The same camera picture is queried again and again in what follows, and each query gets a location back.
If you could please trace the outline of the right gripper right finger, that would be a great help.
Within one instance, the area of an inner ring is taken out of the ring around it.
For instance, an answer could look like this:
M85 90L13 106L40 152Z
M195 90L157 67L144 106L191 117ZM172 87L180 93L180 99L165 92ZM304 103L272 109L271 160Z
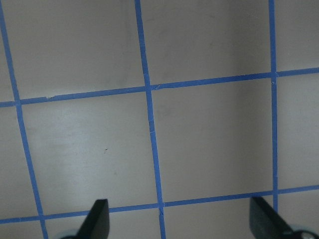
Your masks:
M249 227L256 239L301 238L262 197L250 198Z

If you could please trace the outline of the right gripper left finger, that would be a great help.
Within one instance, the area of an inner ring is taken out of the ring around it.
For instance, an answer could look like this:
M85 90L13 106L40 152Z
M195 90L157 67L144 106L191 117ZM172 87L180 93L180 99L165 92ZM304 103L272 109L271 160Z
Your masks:
M93 204L75 239L107 239L110 232L109 205L107 199Z

